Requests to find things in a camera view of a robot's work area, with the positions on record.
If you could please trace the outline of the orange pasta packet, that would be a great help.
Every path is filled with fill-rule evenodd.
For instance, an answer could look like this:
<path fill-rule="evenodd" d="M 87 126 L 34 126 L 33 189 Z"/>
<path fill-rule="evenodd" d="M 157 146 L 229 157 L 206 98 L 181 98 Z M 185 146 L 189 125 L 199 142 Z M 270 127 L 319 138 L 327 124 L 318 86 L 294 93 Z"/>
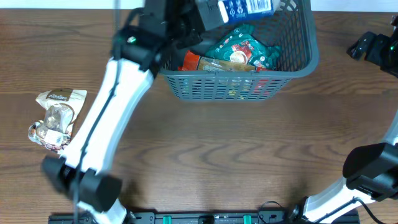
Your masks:
<path fill-rule="evenodd" d="M 194 54 L 188 50 L 185 54 L 183 65 L 178 67 L 179 71 L 208 72 L 260 72 L 263 70 L 274 70 L 280 55 L 278 52 L 266 57 L 260 55 L 254 57 L 250 52 L 236 50 L 226 53 L 226 59 L 210 58 Z"/>

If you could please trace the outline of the blue rectangular carton box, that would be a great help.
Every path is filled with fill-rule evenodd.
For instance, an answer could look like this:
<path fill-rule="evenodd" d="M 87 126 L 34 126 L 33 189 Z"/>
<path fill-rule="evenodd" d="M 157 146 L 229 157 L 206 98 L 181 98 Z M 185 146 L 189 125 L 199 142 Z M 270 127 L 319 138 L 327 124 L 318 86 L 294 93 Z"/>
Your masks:
<path fill-rule="evenodd" d="M 225 23 L 236 23 L 269 17 L 274 14 L 271 0 L 219 0 Z"/>

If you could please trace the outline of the green Nescafe coffee bag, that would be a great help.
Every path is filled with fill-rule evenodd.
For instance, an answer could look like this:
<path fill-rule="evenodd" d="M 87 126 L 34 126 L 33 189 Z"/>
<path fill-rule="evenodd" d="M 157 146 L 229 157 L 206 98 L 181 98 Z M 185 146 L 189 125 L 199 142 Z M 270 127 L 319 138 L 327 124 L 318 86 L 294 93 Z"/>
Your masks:
<path fill-rule="evenodd" d="M 226 34 L 222 39 L 220 39 L 216 44 L 212 45 L 205 53 L 205 56 L 225 60 L 227 52 L 232 52 L 236 50 L 250 52 L 254 55 L 255 58 L 260 55 L 265 55 L 266 57 L 268 57 L 270 56 L 270 54 L 276 52 L 278 52 L 281 56 L 281 47 L 265 46 L 252 36 L 253 32 L 253 25 L 242 24 L 240 26 L 237 26 L 228 34 Z"/>

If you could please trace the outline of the beige snack pouch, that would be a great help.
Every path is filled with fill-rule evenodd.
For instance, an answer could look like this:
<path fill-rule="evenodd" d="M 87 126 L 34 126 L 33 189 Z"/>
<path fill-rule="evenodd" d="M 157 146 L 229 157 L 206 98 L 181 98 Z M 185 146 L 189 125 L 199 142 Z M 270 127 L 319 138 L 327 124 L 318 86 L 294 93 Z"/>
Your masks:
<path fill-rule="evenodd" d="M 73 124 L 87 95 L 86 90 L 54 89 L 40 93 L 36 102 L 45 117 L 29 127 L 28 137 L 46 149 L 61 154 L 69 145 Z"/>

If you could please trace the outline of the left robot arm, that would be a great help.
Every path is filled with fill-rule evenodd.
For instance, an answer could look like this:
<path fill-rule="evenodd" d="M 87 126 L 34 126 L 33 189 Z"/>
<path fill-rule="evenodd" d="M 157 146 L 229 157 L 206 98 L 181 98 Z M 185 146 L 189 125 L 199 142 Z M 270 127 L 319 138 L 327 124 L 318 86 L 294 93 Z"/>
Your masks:
<path fill-rule="evenodd" d="M 202 33 L 225 25 L 226 6 L 213 1 L 146 1 L 121 18 L 114 3 L 110 58 L 99 92 L 79 131 L 59 157 L 47 156 L 42 170 L 54 188 L 96 223 L 129 223 L 119 200 L 122 182 L 109 172 L 116 148 L 138 102 L 152 86 L 169 48 L 201 42 Z"/>

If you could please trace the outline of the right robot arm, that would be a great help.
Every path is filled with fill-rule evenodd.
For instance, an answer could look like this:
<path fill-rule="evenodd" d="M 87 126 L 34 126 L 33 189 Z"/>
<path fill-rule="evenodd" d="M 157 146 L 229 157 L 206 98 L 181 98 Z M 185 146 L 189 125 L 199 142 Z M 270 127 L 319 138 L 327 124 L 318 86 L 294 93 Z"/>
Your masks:
<path fill-rule="evenodd" d="M 346 53 L 363 58 L 383 72 L 397 76 L 397 30 L 390 36 L 364 33 Z M 380 220 L 368 205 L 397 199 L 397 120 L 394 119 L 382 141 L 359 146 L 348 155 L 343 175 L 319 194 L 303 198 L 285 214 L 284 223 L 359 223 L 358 207 L 371 219 Z"/>

